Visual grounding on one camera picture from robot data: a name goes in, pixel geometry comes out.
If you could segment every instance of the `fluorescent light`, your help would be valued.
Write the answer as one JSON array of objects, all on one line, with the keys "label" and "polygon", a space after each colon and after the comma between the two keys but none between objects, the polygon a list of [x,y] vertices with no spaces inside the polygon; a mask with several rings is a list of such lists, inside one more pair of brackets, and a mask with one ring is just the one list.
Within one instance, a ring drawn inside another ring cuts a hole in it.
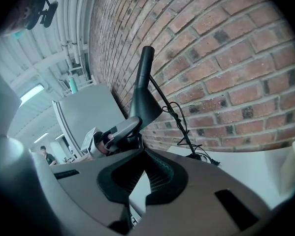
[{"label": "fluorescent light", "polygon": [[33,143],[36,144],[37,142],[39,142],[43,137],[45,137],[48,133],[43,134],[42,136],[40,136],[37,140],[35,140]]},{"label": "fluorescent light", "polygon": [[21,99],[20,106],[23,105],[26,101],[28,101],[32,97],[34,97],[37,93],[41,92],[42,90],[44,90],[43,85],[35,86],[33,89],[31,89],[29,92],[27,92],[24,96],[20,98]]},{"label": "fluorescent light", "polygon": [[64,134],[59,135],[55,140],[57,140],[58,138],[61,138],[61,137],[63,137],[63,136],[64,136]]}]

